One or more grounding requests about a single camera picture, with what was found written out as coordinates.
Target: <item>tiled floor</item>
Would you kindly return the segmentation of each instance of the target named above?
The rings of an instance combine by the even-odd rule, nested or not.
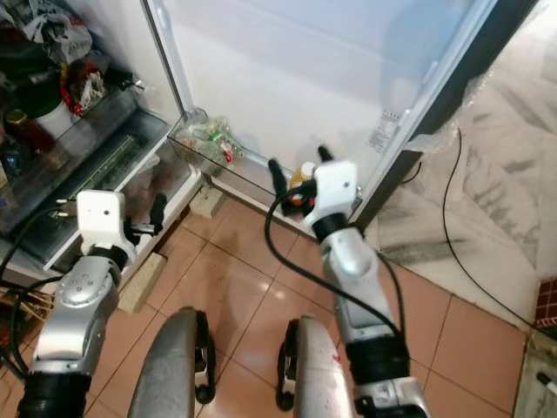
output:
[[[273,227],[277,247],[320,273],[310,240]],[[88,397],[87,418],[125,417],[143,359],[165,317],[183,305],[207,312],[218,350],[218,388],[208,417],[280,417],[274,403],[276,356],[289,319],[318,317],[335,341],[332,297],[281,266],[267,251],[263,216],[228,200],[213,220],[188,216],[165,243],[168,263],[140,313],[116,312]],[[434,418],[510,417],[525,336],[502,320],[400,267],[412,374]],[[396,310],[393,285],[380,271]],[[29,359],[36,340],[27,340]],[[339,352],[346,368],[344,348]],[[15,416],[23,389],[0,379],[0,416]]]

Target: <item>white jar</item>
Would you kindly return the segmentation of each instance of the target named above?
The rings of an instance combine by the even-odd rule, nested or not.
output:
[[[63,100],[56,106],[56,109],[40,118],[36,118],[35,121],[55,140],[60,138],[73,125],[73,122],[71,122],[71,112]]]

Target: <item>black power cord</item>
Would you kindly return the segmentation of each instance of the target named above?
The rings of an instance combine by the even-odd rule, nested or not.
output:
[[[23,227],[21,232],[17,235],[16,239],[14,240],[13,245],[11,246],[10,250],[8,250],[6,255],[4,256],[2,264],[0,265],[0,285],[10,288],[10,289],[12,289],[13,292],[16,293],[16,301],[15,301],[14,307],[11,311],[11,318],[10,318],[10,348],[11,348],[11,352],[14,356],[14,360],[16,361],[16,364],[12,363],[8,357],[5,357],[5,360],[3,360],[3,361],[4,361],[4,364],[6,364],[6,367],[12,373],[14,373],[18,379],[20,379],[21,375],[22,376],[27,375],[27,372],[29,370],[27,368],[27,365],[25,364],[25,361],[23,361],[23,357],[21,356],[21,353],[19,353],[19,345],[17,343],[17,332],[16,332],[17,311],[19,310],[19,307],[21,306],[22,298],[27,293],[31,292],[32,290],[36,289],[37,287],[43,286],[43,285],[45,285],[47,283],[51,283],[53,281],[60,280],[61,277],[50,278],[50,279],[46,279],[46,280],[40,280],[40,281],[37,281],[37,282],[31,284],[30,286],[23,287],[21,285],[11,283],[7,280],[4,280],[3,275],[6,271],[8,263],[10,262],[11,258],[14,256],[14,254],[16,253],[19,246],[21,245],[21,243],[23,241],[23,238],[25,238],[25,234],[30,230],[30,228],[33,226],[33,224],[35,224],[35,222],[37,222],[37,220],[39,218],[43,217],[44,215],[46,215],[48,213],[56,212],[56,211],[57,211],[57,209],[44,209],[42,211],[39,211],[39,212],[35,213],[27,221],[27,223],[25,224],[25,226]]]
[[[526,325],[528,325],[529,327],[531,327],[532,329],[541,332],[542,334],[546,335],[547,337],[555,340],[555,337],[552,336],[551,334],[543,331],[542,329],[537,328],[534,324],[532,324],[529,320],[524,319],[522,316],[518,315],[515,311],[513,311],[510,307],[508,307],[507,305],[505,305],[503,302],[501,302],[500,300],[498,300],[497,298],[495,298],[495,296],[493,296],[491,293],[489,293],[480,283],[478,283],[478,281],[472,277],[472,275],[466,270],[466,268],[462,265],[462,262],[459,259],[459,256],[456,255],[456,252],[454,251],[453,248],[453,243],[451,242],[451,239],[449,237],[449,232],[446,229],[446,196],[449,193],[449,187],[451,186],[451,182],[453,181],[453,177],[454,177],[454,173],[456,172],[456,168],[459,165],[459,161],[460,161],[460,154],[462,153],[462,132],[460,131],[459,128],[459,153],[457,154],[456,157],[456,161],[454,162],[454,167],[453,170],[451,171],[451,175],[449,176],[449,181],[446,183],[446,188],[445,188],[445,194],[443,195],[443,206],[442,206],[442,213],[443,213],[443,232],[445,233],[445,239],[446,239],[446,243],[449,246],[449,251],[451,252],[451,255],[454,257],[454,259],[456,260],[456,262],[458,263],[458,265],[460,266],[460,268],[462,269],[462,271],[464,272],[464,274],[468,277],[468,279],[470,279],[470,281],[472,281],[472,283],[474,283],[474,285],[476,285],[483,293],[485,293],[487,296],[489,296],[489,298],[491,298],[493,301],[495,301],[499,306],[501,306],[502,308],[504,308],[506,311],[508,311],[511,315],[513,315],[514,317],[516,317],[517,319],[519,319],[520,321],[524,322]]]
[[[271,250],[271,253],[282,264],[284,264],[285,266],[287,266],[288,268],[290,268],[294,272],[306,277],[307,279],[311,280],[312,282],[316,283],[317,285],[319,285],[321,287],[324,287],[328,291],[337,294],[341,298],[344,298],[344,299],[352,302],[354,305],[357,305],[358,307],[361,307],[362,309],[365,309],[367,312],[369,312],[370,314],[372,314],[373,316],[378,318],[381,322],[383,322],[386,326],[388,326],[391,329],[391,331],[393,332],[393,335],[396,338],[400,338],[406,344],[406,335],[405,335],[405,333],[402,332],[403,328],[401,328],[399,330],[393,324],[392,321],[390,321],[384,314],[379,312],[374,307],[371,307],[370,305],[366,304],[364,301],[352,296],[351,294],[345,292],[344,290],[342,290],[341,288],[333,285],[332,283],[329,283],[328,281],[321,279],[320,277],[316,276],[315,274],[308,272],[304,268],[295,265],[290,260],[288,260],[286,257],[284,257],[281,253],[279,253],[279,251],[277,250],[275,245],[272,243],[272,237],[271,237],[272,215],[276,211],[277,207],[280,204],[282,204],[283,202],[285,202],[289,197],[294,196],[296,194],[305,195],[306,192],[307,192],[306,187],[301,185],[300,187],[295,187],[295,188],[289,190],[288,192],[278,196],[275,199],[275,201],[272,202],[272,205],[269,208],[269,212],[267,212],[267,214],[265,216],[265,241],[266,241],[267,245],[269,246],[269,249]],[[395,278],[396,276],[394,275],[394,271],[392,270],[392,268],[390,268],[390,266],[388,266],[388,264],[387,264],[387,269],[389,270],[389,272],[391,274],[393,274],[393,277]],[[397,288],[397,294],[399,295],[399,309],[400,309],[400,311],[402,311],[404,308],[403,308],[403,305],[401,304],[402,296],[401,296],[401,293],[399,292],[400,286],[398,285],[397,280],[395,280],[395,283],[397,283],[397,284],[395,284],[395,286]],[[401,315],[401,318],[403,319],[401,321],[401,326],[404,326],[405,325],[404,324],[404,314]]]
[[[44,215],[46,215],[48,213],[52,213],[52,212],[57,212],[57,209],[44,209],[42,211],[39,211],[39,212],[35,213],[27,221],[27,223],[25,224],[25,226],[23,227],[21,232],[17,235],[16,239],[14,240],[13,245],[11,246],[10,250],[8,250],[6,255],[4,256],[2,264],[0,265],[0,286],[9,287],[9,288],[24,289],[23,286],[20,286],[20,285],[17,285],[16,283],[11,283],[10,281],[4,280],[3,275],[6,271],[6,267],[8,266],[8,263],[10,262],[11,258],[14,256],[14,254],[16,253],[19,246],[21,245],[21,242],[23,241],[23,238],[25,238],[25,234],[30,230],[30,228],[33,226],[33,224],[35,222],[37,222],[37,219],[43,217]]]
[[[17,377],[18,380],[25,380],[25,375],[23,374],[23,372],[19,369],[19,367],[16,366],[16,364],[14,364],[12,360],[10,360],[8,353],[6,353],[6,351],[2,347],[0,347],[0,363],[4,364],[6,368]]]
[[[404,184],[406,184],[406,183],[410,183],[412,180],[414,180],[416,177],[418,177],[419,170],[421,170],[421,161],[419,162],[419,164],[418,164],[418,170],[416,170],[416,172],[414,173],[414,175],[413,175],[411,178],[409,178],[408,180],[403,180],[403,181],[401,181],[400,183],[401,183],[402,185],[404,185]]]

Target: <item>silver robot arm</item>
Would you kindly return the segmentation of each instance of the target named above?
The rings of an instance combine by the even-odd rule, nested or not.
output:
[[[302,211],[305,225],[320,243],[325,279],[393,321],[379,283],[378,256],[347,223],[358,192],[357,167],[350,161],[333,160],[323,146],[319,155],[323,164],[315,170],[314,184],[308,187],[314,190],[314,195],[307,197],[313,198],[313,205]],[[269,168],[277,196],[284,195],[285,180],[278,163],[272,160]],[[283,214],[297,210],[287,200],[282,205]],[[431,418],[421,387],[410,376],[404,339],[371,312],[344,298],[336,298],[335,317],[350,361],[357,412],[369,418]],[[301,416],[311,414],[302,410]]]
[[[124,232],[121,193],[80,192],[74,204],[85,255],[60,280],[25,379],[19,418],[83,416],[106,324],[117,307],[121,271],[137,256],[126,238],[133,235]]]

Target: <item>wooden block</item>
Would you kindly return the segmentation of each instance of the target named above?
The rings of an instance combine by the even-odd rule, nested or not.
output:
[[[190,202],[192,213],[212,219],[225,202],[225,195],[217,189],[204,185]]]
[[[151,253],[120,292],[118,307],[129,313],[139,312],[165,265],[165,257]]]

